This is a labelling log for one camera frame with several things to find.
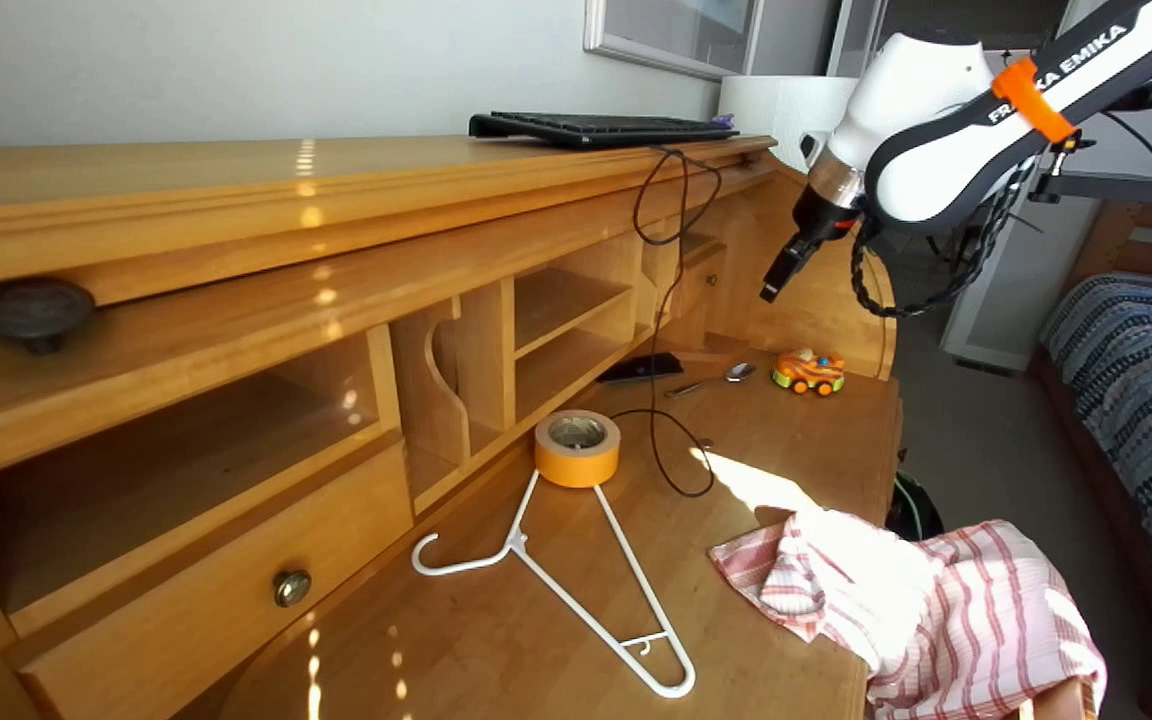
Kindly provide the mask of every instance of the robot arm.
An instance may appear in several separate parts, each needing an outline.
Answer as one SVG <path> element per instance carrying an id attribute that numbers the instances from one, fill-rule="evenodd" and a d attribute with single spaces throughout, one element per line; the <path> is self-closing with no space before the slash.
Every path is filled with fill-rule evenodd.
<path id="1" fill-rule="evenodd" d="M 1044 148 L 1152 80 L 1152 0 L 1112 0 L 1056 44 L 988 76 L 980 44 L 892 36 L 796 200 L 772 304 L 824 240 L 864 224 L 952 232 Z"/>

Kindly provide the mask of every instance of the wooden desk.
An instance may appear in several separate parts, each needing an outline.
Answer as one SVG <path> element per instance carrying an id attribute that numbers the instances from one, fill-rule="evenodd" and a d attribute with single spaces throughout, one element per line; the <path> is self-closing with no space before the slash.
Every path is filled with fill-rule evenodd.
<path id="1" fill-rule="evenodd" d="M 776 392 L 764 364 L 736 388 L 712 376 L 716 364 L 700 364 L 688 380 L 664 380 L 660 408 L 720 456 L 796 476 L 824 504 L 884 516 L 900 436 L 896 384 L 852 380 L 836 400 L 808 400 Z M 648 384 L 600 384 L 576 404 L 624 412 L 644 408 L 648 392 Z M 648 416 L 624 416 L 620 432 L 624 468 L 604 488 L 692 652 L 692 696 L 652 696 L 516 556 L 472 576 L 428 580 L 408 564 L 412 544 L 400 544 L 368 584 L 336 592 L 200 716 L 304 716 L 308 664 L 316 664 L 324 716 L 864 716 L 856 656 L 832 640 L 800 644 L 712 572 L 704 552 L 764 520 L 724 484 L 700 500 L 676 496 L 656 476 Z M 660 424 L 660 452 L 676 484 L 704 484 L 668 424 Z M 528 452 L 516 452 L 492 468 L 492 480 L 436 512 L 424 524 L 440 532 L 432 552 L 464 560 L 500 548 L 524 476 Z M 656 628 L 592 492 L 540 484 L 524 528 L 528 552 L 616 636 Z M 676 680 L 664 644 L 656 660 L 660 680 Z"/>
<path id="2" fill-rule="evenodd" d="M 0 716 L 172 716 L 324 616 L 336 588 L 408 608 L 400 580 L 368 600 L 372 560 L 432 520 L 496 520 L 500 504 L 456 496 L 492 488 L 484 468 L 656 320 L 688 352 L 812 344 L 884 380 L 896 328 L 856 308 L 844 244 L 816 252 L 776 304 L 756 300 L 804 180 L 756 136 L 684 156 L 712 172 L 664 164 L 660 148 L 464 136 L 4 148 L 0 284 L 60 276 L 100 316 L 52 356 L 0 340 Z M 868 280 L 892 296 L 880 260 Z M 784 460 L 796 444 L 832 448 L 832 432 L 884 408 L 860 388 L 856 408 L 812 404 L 784 436 L 732 444 Z M 892 436 L 864 444 L 880 452 L 840 452 L 844 480 L 820 492 L 876 512 L 892 472 L 856 480 L 856 496 L 848 476 L 864 472 L 856 456 L 888 464 Z M 700 512 L 708 532 L 684 528 L 704 544 L 740 528 L 668 500 L 660 516 Z M 480 612 L 428 600 L 432 616 Z"/>

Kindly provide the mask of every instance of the white wire hanger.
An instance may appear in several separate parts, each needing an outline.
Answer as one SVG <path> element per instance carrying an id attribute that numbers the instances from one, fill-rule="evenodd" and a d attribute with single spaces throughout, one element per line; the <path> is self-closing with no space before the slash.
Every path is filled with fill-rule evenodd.
<path id="1" fill-rule="evenodd" d="M 460 560 L 460 564 L 424 564 L 420 552 L 440 540 L 440 532 L 428 532 L 428 536 L 420 536 L 420 544 L 412 548 L 412 568 L 416 568 L 420 576 L 460 576 L 460 572 L 480 572 L 480 568 L 492 568 L 492 564 L 516 556 L 516 560 L 524 560 L 524 568 L 532 568 L 532 576 L 540 576 L 540 584 L 544 584 L 552 596 L 560 596 L 560 600 L 584 620 L 584 628 L 592 628 L 592 636 L 604 640 L 604 644 L 620 656 L 620 664 L 628 664 L 656 696 L 664 696 L 664 700 L 688 696 L 692 684 L 696 684 L 696 664 L 692 664 L 688 648 L 680 644 L 676 628 L 668 624 L 668 616 L 664 616 L 664 608 L 660 608 L 660 600 L 656 600 L 656 592 L 652 592 L 652 584 L 648 584 L 636 552 L 628 548 L 628 536 L 624 536 L 624 528 L 620 528 L 620 520 L 616 520 L 604 488 L 592 484 L 592 496 L 600 500 L 604 520 L 608 520 L 608 528 L 612 528 L 612 536 L 616 536 L 616 544 L 620 544 L 620 552 L 624 552 L 624 564 L 632 568 L 632 576 L 636 576 L 636 584 L 640 584 L 640 592 L 644 592 L 644 600 L 652 604 L 652 616 L 656 616 L 656 632 L 628 636 L 628 640 L 616 640 L 560 580 L 552 580 L 552 576 L 544 572 L 544 564 L 540 564 L 536 556 L 528 556 L 524 516 L 528 516 L 536 480 L 540 480 L 540 468 L 532 468 L 532 480 L 528 480 L 528 488 L 524 488 L 524 500 L 520 500 L 520 508 L 512 512 L 508 536 L 500 540 L 500 548 L 496 548 L 492 556 Z M 684 680 L 676 680 L 676 684 L 660 684 L 660 680 L 640 664 L 640 656 L 648 656 L 660 640 L 672 648 L 672 656 L 676 656 L 680 668 L 684 668 Z"/>

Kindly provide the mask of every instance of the wooden drawer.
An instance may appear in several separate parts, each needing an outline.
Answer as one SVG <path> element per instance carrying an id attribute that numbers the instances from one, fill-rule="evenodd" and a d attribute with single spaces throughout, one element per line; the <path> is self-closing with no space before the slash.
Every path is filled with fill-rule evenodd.
<path id="1" fill-rule="evenodd" d="M 388 444 L 284 512 L 20 664 L 56 716 L 172 716 L 412 524 L 404 448 Z M 292 608 L 272 584 L 312 576 Z"/>

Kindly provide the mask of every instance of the roll of tape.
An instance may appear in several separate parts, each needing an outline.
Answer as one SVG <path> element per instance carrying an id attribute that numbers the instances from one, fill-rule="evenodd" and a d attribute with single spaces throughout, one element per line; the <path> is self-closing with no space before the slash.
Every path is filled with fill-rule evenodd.
<path id="1" fill-rule="evenodd" d="M 616 476 L 620 428 L 612 416 L 568 408 L 536 424 L 536 468 L 560 488 L 596 488 Z"/>

